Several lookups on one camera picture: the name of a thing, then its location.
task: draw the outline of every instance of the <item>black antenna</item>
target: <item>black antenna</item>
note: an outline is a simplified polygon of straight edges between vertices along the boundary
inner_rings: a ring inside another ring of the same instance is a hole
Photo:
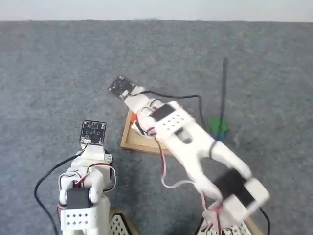
[[[224,110],[225,110],[225,98],[226,98],[226,80],[227,80],[227,65],[228,65],[228,58],[224,57],[223,59],[223,68],[222,68],[222,94],[221,94],[221,109],[220,109],[220,123],[217,135],[215,137],[215,141],[212,143],[209,151],[209,156],[212,158],[212,149],[217,143],[217,139],[219,138],[222,132],[222,123],[224,118]]]

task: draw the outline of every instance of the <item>white wall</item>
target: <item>white wall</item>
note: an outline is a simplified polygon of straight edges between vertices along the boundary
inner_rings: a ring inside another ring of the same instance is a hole
[[[313,22],[313,0],[0,0],[0,20]]]

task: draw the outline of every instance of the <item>wooden tray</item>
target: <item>wooden tray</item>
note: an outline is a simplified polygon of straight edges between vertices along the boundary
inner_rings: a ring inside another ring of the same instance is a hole
[[[154,138],[146,139],[140,136],[131,128],[131,110],[128,111],[126,123],[123,131],[121,147],[130,150],[137,150],[148,153],[160,153],[158,145]],[[172,155],[171,152],[161,143],[164,154]]]

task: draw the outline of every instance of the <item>white wire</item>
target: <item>white wire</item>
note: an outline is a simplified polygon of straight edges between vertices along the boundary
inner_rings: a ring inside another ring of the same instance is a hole
[[[155,140],[156,140],[156,143],[158,144],[159,146],[159,149],[160,149],[160,155],[162,157],[162,160],[163,160],[163,173],[162,173],[162,176],[161,176],[161,182],[162,184],[166,187],[166,188],[177,188],[183,184],[193,184],[194,186],[196,186],[195,182],[191,181],[191,180],[181,180],[181,181],[178,181],[177,183],[169,186],[167,185],[165,182],[164,182],[164,179],[166,177],[166,160],[165,160],[165,156],[164,156],[164,152],[163,152],[163,149],[160,145],[160,143],[157,141],[156,137],[155,137]],[[201,195],[201,202],[202,202],[202,206],[203,206],[203,209],[205,211],[208,211],[207,207],[206,207],[206,201],[205,201],[205,197],[204,197],[204,193],[203,192],[199,192],[199,194]]]
[[[68,174],[75,174],[75,175],[77,175],[79,178],[81,178],[81,176],[77,173],[77,171],[68,171],[68,172],[64,172],[63,174],[61,174],[60,176],[59,176],[59,179],[58,179],[58,185],[59,185],[59,191],[61,191],[61,185],[60,185],[60,179],[63,177],[63,176],[65,176],[65,175],[68,175]]]
[[[112,169],[113,170],[113,172],[114,172],[114,186],[113,186],[113,188],[111,188],[110,190],[104,190],[104,192],[111,192],[111,191],[113,191],[114,189],[115,189],[115,187],[116,187],[116,171],[115,171],[115,169],[114,169],[114,167],[112,167],[112,166],[110,166],[110,165],[101,165],[101,164],[99,164],[99,165],[94,165],[94,166],[92,166],[90,169],[92,169],[93,167],[96,167],[96,166],[107,166],[107,167],[109,167],[110,169]]]

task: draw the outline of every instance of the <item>cable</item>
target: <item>cable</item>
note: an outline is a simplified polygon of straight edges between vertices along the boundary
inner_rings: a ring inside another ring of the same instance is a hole
[[[61,179],[63,176],[67,176],[67,177],[72,177],[74,175],[77,175],[79,178],[82,178],[82,176],[77,172],[77,171],[68,171],[68,172],[65,172],[63,174],[61,174],[59,176],[59,180],[58,180],[58,183],[59,183],[59,191],[61,191],[62,189],[62,186],[61,186]]]
[[[160,94],[160,93],[157,93],[157,92],[154,92],[154,91],[147,90],[147,91],[139,92],[138,94],[129,94],[129,96],[137,96],[137,95],[140,95],[140,94],[148,94],[148,93],[155,94],[155,95],[161,96],[163,98],[172,98],[172,99],[198,98],[199,99],[200,120],[201,120],[203,129],[207,131],[207,128],[206,128],[206,125],[205,125],[204,116],[203,116],[203,112],[202,112],[202,97],[200,95],[174,96],[174,95]]]
[[[111,191],[113,191],[113,190],[115,189],[115,187],[116,187],[116,171],[115,171],[114,167],[112,167],[112,166],[110,166],[109,164],[106,164],[106,163],[94,163],[94,164],[88,166],[87,171],[89,171],[89,170],[90,170],[92,167],[94,167],[94,166],[100,166],[100,165],[105,165],[105,166],[109,167],[110,169],[112,169],[113,172],[114,172],[114,186],[113,186],[112,188],[104,189],[104,190],[103,190],[103,192],[111,192]]]
[[[221,228],[221,222],[220,222],[220,214],[218,211],[216,211],[216,220],[217,220],[217,229],[219,231],[219,235],[222,235],[222,228]]]
[[[158,145],[158,148],[160,150],[160,156],[161,156],[161,163],[162,163],[162,176],[161,176],[161,182],[162,184],[166,187],[166,188],[177,188],[181,185],[184,185],[184,184],[193,184],[194,186],[195,183],[191,180],[181,180],[181,181],[178,181],[177,183],[169,186],[165,183],[164,179],[166,177],[166,160],[165,160],[165,156],[164,156],[164,153],[163,153],[163,149],[161,147],[161,144],[159,143],[159,141],[157,140],[156,136],[154,135],[155,137],[155,141]],[[208,211],[207,209],[207,205],[206,205],[206,200],[205,200],[205,196],[204,196],[204,193],[203,192],[199,192],[200,196],[201,196],[201,202],[202,202],[202,206],[203,206],[203,209],[205,211]]]
[[[266,221],[267,221],[267,223],[268,223],[268,233],[267,233],[267,235],[270,235],[270,220],[269,220],[269,217],[268,217],[268,215],[265,213],[265,211],[262,209],[262,207],[260,207],[260,211],[261,211],[261,213],[264,215],[264,217],[265,217],[265,219],[266,219]]]
[[[209,150],[209,156],[212,158],[212,149],[218,142],[218,138],[222,132],[222,122],[224,118],[224,110],[225,110],[225,98],[226,98],[226,79],[227,79],[227,65],[228,65],[228,59],[225,57],[223,59],[223,72],[222,72],[222,96],[221,96],[221,109],[220,109],[220,123],[218,128],[218,133],[215,137],[214,142],[211,144],[210,150]]]
[[[181,185],[184,185],[184,184],[195,184],[193,181],[191,180],[181,180],[181,181],[178,181],[177,183],[173,184],[172,186],[169,186],[167,185],[165,182],[164,182],[164,179],[166,177],[166,161],[165,161],[165,156],[164,156],[164,153],[163,153],[163,150],[162,150],[162,147],[160,145],[160,143],[157,141],[157,138],[155,136],[155,140],[156,140],[156,143],[158,145],[158,148],[160,150],[160,155],[161,155],[161,162],[162,162],[162,176],[161,176],[161,181],[162,181],[162,184],[166,187],[166,188],[177,188]]]
[[[75,186],[80,186],[88,175],[89,175],[89,171],[87,171],[86,175],[84,175],[82,178],[80,178],[78,182],[75,183]]]
[[[45,213],[47,214],[47,216],[49,217],[51,223],[52,223],[52,226],[53,226],[53,230],[54,230],[54,233],[55,235],[58,235],[58,228],[56,226],[56,223],[51,215],[51,213],[48,211],[48,209],[44,206],[44,204],[41,202],[41,200],[39,199],[38,197],[38,187],[40,186],[40,184],[57,168],[59,168],[60,166],[64,165],[65,163],[68,163],[69,161],[72,161],[74,160],[75,158],[81,156],[83,154],[83,152],[85,151],[85,149],[87,148],[88,144],[86,144],[85,148],[79,153],[79,154],[76,154],[58,164],[56,164],[50,171],[48,171],[36,184],[35,186],[35,189],[34,189],[34,197],[37,201],[37,203],[39,204],[39,206],[45,211]]]

